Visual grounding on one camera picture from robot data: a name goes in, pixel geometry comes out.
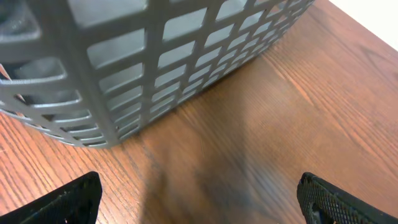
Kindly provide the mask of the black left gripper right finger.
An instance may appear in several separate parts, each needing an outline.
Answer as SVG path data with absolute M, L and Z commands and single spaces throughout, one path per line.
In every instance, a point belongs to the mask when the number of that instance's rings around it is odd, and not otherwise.
M 309 224 L 397 224 L 396 217 L 310 172 L 301 176 L 297 199 Z

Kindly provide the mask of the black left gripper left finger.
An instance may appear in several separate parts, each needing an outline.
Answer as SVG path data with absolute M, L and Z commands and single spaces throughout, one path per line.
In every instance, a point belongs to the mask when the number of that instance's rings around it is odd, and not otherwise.
M 91 171 L 1 216 L 1 223 L 95 223 L 102 196 L 99 174 Z

